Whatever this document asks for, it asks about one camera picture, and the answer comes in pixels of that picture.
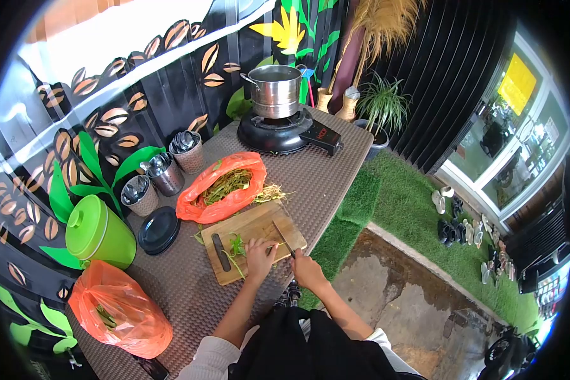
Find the stainless steel pot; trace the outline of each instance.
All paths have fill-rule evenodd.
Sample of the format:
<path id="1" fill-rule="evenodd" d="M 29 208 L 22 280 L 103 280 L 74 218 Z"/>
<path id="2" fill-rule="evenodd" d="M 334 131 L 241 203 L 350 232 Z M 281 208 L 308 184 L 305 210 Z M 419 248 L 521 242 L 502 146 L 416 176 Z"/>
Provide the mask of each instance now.
<path id="1" fill-rule="evenodd" d="M 267 118 L 289 117 L 300 108 L 300 82 L 302 72 L 296 67 L 266 65 L 256 67 L 248 75 L 241 73 L 244 80 L 253 83 L 251 102 L 253 110 Z"/>

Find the artificial grass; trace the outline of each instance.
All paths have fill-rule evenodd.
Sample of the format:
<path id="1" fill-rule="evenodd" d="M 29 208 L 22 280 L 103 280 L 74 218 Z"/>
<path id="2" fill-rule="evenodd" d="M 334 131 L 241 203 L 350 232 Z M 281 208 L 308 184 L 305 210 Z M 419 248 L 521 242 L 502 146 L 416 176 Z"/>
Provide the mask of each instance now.
<path id="1" fill-rule="evenodd" d="M 321 265 L 330 282 L 340 272 L 359 234 L 370 221 L 379 191 L 380 178 L 359 170 L 334 218 L 312 250 L 312 258 Z M 299 307 L 310 310 L 318 304 L 319 299 L 313 293 L 302 289 Z"/>
<path id="2" fill-rule="evenodd" d="M 446 198 L 446 214 L 437 214 L 431 193 L 437 187 L 406 162 L 382 151 L 364 169 L 380 177 L 382 186 L 372 221 L 445 270 L 480 302 L 521 332 L 536 328 L 538 306 L 531 294 L 520 295 L 517 283 L 502 277 L 481 283 L 480 265 L 487 261 L 489 237 L 484 233 L 480 249 L 455 243 L 446 248 L 437 240 L 437 221 L 452 220 L 452 201 Z"/>

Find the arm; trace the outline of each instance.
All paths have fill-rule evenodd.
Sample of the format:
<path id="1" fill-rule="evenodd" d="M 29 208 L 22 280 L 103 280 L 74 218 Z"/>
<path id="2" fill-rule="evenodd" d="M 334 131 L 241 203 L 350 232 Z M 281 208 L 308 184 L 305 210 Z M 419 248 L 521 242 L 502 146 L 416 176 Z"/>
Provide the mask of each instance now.
<path id="1" fill-rule="evenodd" d="M 270 246 L 272 246 L 270 254 L 266 255 L 266 249 Z M 228 340 L 237 348 L 241 347 L 247 332 L 247 323 L 251 315 L 253 300 L 255 300 L 259 286 L 270 272 L 277 246 L 276 241 L 265 241 L 264 239 L 251 239 L 249 244 L 245 245 L 248 268 L 247 278 L 241 292 L 238 293 L 232 305 L 228 308 L 226 315 L 224 315 L 224 318 L 222 318 L 213 332 L 213 336 Z"/>
<path id="2" fill-rule="evenodd" d="M 325 305 L 331 318 L 344 330 L 351 339 L 367 339 L 374 329 L 365 323 L 335 292 L 321 270 L 321 266 L 311 259 L 303 256 L 300 249 L 296 249 L 296 259 L 292 259 L 292 268 L 296 281 L 304 288 L 314 293 Z"/>

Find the hand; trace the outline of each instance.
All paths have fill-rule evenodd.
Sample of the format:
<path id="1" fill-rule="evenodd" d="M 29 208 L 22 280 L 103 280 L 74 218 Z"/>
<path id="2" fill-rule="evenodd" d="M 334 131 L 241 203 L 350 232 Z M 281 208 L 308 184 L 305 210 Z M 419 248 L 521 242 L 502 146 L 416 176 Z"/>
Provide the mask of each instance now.
<path id="1" fill-rule="evenodd" d="M 321 288 L 329 285 L 318 262 L 312 260 L 310 256 L 303 256 L 300 248 L 295 250 L 295 259 L 291 259 L 291 267 L 298 284 L 315 295 Z"/>
<path id="2" fill-rule="evenodd" d="M 266 255 L 266 249 L 272 246 L 270 254 Z M 250 239 L 245 244 L 245 252 L 247 254 L 247 278 L 245 282 L 259 286 L 266 278 L 275 261 L 276 248 L 278 243 L 265 239 Z"/>

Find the green lid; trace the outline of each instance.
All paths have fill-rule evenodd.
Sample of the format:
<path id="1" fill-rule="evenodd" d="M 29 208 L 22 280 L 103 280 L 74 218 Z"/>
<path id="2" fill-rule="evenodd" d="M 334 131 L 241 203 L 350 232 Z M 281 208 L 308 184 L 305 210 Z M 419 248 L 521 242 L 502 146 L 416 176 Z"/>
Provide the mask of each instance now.
<path id="1" fill-rule="evenodd" d="M 80 260 L 87 260 L 103 240 L 106 224 L 106 204 L 97 195 L 85 196 L 67 220 L 67 249 Z"/>

